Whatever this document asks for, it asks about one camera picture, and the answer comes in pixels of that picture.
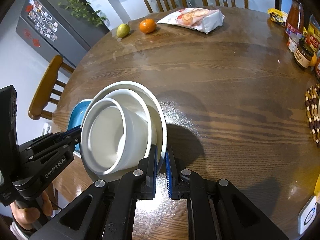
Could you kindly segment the person left hand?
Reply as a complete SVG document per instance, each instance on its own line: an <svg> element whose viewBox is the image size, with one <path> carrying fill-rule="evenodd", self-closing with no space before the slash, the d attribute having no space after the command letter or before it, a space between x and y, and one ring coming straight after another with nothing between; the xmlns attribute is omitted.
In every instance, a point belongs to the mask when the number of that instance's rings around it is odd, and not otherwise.
<svg viewBox="0 0 320 240"><path fill-rule="evenodd" d="M43 200L42 211L47 217L51 217L53 215L53 207L46 191L43 191L41 197ZM40 211L35 207L20 209L16 202L13 202L10 204L10 208L16 222L26 230L33 229L32 223L40 217Z"/></svg>

